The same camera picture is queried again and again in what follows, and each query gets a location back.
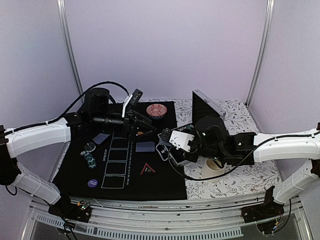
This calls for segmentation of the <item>aluminium front rail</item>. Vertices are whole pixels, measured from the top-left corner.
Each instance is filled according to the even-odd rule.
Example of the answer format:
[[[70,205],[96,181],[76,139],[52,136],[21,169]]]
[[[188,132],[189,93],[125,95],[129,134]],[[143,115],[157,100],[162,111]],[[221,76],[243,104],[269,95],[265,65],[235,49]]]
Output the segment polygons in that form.
[[[260,204],[261,193],[217,199],[116,201],[92,199],[87,223],[72,221],[73,230],[51,215],[38,198],[31,201],[22,232],[24,240],[311,240],[298,197],[285,205],[278,232],[264,235],[257,222],[246,223],[244,207]]]

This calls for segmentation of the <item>red triangular all-in marker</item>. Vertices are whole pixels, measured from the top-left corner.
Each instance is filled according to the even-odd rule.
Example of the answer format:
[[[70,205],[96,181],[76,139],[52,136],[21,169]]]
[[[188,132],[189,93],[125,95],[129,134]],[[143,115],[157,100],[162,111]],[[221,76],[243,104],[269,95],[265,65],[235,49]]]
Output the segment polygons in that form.
[[[155,174],[155,173],[156,171],[148,163],[145,163],[140,174],[148,175],[148,174]]]

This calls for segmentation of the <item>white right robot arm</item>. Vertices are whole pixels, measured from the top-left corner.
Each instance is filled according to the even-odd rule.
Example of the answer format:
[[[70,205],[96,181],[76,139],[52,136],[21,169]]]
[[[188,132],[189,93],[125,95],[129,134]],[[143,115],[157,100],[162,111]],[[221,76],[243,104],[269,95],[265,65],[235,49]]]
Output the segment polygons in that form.
[[[175,156],[188,161],[199,156],[237,168],[273,160],[305,159],[285,181],[267,191],[271,198],[259,206],[262,218],[269,218],[289,199],[320,178],[320,129],[287,134],[243,132],[230,135],[220,117],[205,116],[192,129],[165,128],[159,142],[176,149]]]

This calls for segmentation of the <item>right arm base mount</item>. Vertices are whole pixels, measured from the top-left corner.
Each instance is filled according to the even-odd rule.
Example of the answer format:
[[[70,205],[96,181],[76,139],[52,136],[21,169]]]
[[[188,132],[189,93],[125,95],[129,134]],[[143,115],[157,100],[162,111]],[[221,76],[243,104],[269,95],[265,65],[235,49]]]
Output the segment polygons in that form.
[[[275,202],[273,191],[275,186],[268,188],[264,195],[263,203],[241,208],[241,216],[245,223],[261,221],[273,217],[282,217],[284,214],[284,205]],[[280,221],[272,220],[257,224],[257,229],[264,235],[274,234]]]

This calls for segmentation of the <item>clear acrylic dealer button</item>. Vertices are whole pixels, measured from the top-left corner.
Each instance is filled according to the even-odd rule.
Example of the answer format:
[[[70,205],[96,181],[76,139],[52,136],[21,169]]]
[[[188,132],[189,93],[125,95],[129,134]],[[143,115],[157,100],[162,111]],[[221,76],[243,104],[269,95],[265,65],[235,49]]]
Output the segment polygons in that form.
[[[84,150],[88,153],[93,152],[96,149],[96,145],[93,142],[88,142],[84,146]]]

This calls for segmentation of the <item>green blue poker chip stack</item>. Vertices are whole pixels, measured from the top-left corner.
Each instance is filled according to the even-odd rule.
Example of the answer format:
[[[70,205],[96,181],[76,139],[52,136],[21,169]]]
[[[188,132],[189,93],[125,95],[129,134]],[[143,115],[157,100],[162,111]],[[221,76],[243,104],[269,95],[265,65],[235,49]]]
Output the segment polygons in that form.
[[[80,155],[86,160],[90,169],[94,169],[97,166],[96,160],[90,152],[82,151]]]

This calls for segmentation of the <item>floral white tablecloth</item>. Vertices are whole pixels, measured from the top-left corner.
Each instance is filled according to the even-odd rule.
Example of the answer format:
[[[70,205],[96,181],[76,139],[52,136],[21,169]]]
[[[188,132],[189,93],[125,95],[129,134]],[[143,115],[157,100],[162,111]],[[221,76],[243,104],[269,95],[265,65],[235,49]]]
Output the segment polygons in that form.
[[[227,175],[206,181],[201,177],[204,158],[183,166],[181,176],[185,179],[186,200],[217,199],[263,193],[281,181],[276,164],[272,161],[244,165],[237,169],[226,167]]]

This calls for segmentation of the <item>white ceramic mug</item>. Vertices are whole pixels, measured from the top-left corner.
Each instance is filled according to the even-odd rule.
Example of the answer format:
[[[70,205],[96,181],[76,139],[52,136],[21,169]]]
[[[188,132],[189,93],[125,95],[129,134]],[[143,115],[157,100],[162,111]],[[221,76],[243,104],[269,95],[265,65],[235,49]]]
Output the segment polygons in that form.
[[[226,172],[227,164],[218,160],[206,158],[201,169],[201,179],[217,177]]]

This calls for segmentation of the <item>dealt blue card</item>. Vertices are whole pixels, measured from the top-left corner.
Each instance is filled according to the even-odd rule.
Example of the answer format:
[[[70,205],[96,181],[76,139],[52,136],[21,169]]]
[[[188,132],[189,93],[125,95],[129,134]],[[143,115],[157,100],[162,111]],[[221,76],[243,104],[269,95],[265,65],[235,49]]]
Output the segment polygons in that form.
[[[95,136],[92,141],[97,144],[100,145],[102,144],[110,135],[109,134],[105,134],[105,133],[99,133],[97,136]]]
[[[148,153],[155,151],[155,143],[153,141],[137,142],[135,151],[137,153]]]

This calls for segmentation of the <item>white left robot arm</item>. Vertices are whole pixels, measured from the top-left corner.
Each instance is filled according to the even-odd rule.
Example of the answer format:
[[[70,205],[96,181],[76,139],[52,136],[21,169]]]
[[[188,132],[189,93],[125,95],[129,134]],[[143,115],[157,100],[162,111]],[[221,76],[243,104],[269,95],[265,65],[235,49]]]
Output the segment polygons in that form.
[[[137,112],[142,91],[136,89],[127,94],[121,109],[115,103],[110,91],[103,87],[91,87],[82,97],[83,105],[76,112],[66,110],[55,119],[27,126],[0,128],[0,184],[24,190],[30,195],[54,205],[63,216],[74,213],[74,205],[66,200],[58,187],[37,174],[27,170],[17,157],[47,146],[71,143],[94,132],[118,134],[130,141],[152,138],[157,129],[152,121]]]

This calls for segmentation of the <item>purple small blind button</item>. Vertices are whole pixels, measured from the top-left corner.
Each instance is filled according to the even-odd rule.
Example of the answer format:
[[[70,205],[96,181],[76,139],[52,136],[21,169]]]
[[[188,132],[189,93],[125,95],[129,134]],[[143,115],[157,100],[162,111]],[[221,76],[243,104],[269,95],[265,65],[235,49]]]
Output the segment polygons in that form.
[[[96,188],[98,186],[98,181],[96,179],[91,179],[87,182],[89,188]]]

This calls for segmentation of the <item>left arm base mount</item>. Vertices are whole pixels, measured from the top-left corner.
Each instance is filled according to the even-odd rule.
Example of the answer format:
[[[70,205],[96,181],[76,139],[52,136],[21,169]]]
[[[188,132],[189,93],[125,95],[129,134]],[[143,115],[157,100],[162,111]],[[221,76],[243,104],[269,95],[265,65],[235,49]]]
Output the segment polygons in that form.
[[[77,203],[72,203],[70,197],[64,194],[55,204],[49,205],[48,213],[58,216],[63,220],[88,223],[92,208],[88,201],[80,200]]]

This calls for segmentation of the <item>red patterned ceramic bowl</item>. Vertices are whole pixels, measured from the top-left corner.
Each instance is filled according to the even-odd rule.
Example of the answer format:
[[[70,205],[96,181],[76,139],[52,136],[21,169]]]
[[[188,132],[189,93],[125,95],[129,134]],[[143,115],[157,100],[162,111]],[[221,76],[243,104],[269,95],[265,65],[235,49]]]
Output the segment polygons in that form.
[[[160,103],[153,103],[146,108],[146,113],[151,120],[163,119],[167,111],[167,107]]]

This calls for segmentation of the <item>blue playing card deck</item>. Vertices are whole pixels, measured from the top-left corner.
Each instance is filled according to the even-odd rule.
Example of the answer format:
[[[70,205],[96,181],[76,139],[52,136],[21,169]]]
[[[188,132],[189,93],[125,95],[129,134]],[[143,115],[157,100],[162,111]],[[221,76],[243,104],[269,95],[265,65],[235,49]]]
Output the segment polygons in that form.
[[[158,134],[159,143],[163,146],[170,147],[172,144],[170,143],[170,138],[172,135],[172,130],[169,128],[165,128],[161,133]]]

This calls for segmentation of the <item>aluminium frame post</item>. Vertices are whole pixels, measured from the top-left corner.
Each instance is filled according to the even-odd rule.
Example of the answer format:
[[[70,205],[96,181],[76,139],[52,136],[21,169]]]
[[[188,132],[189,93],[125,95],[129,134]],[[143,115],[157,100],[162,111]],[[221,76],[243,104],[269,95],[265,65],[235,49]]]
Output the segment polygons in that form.
[[[247,108],[251,107],[253,103],[254,95],[258,86],[258,81],[259,81],[260,73],[262,70],[264,57],[267,50],[268,39],[271,31],[274,7],[275,7],[275,0],[266,1],[265,17],[263,22],[262,35],[261,35],[258,55],[257,55],[251,83],[249,86],[249,91],[245,101],[245,105],[247,106]]]
[[[58,16],[59,16],[59,21],[60,21],[60,26],[62,30],[62,36],[67,52],[67,57],[68,61],[70,64],[73,80],[75,83],[76,91],[78,95],[80,96],[84,90],[83,86],[80,80],[80,75],[76,63],[76,58],[72,46],[72,41],[71,41],[71,34],[70,34],[70,29],[69,29],[69,24],[68,24],[68,17],[67,17],[67,10],[66,10],[66,4],[64,0],[57,0],[57,10],[58,10]]]

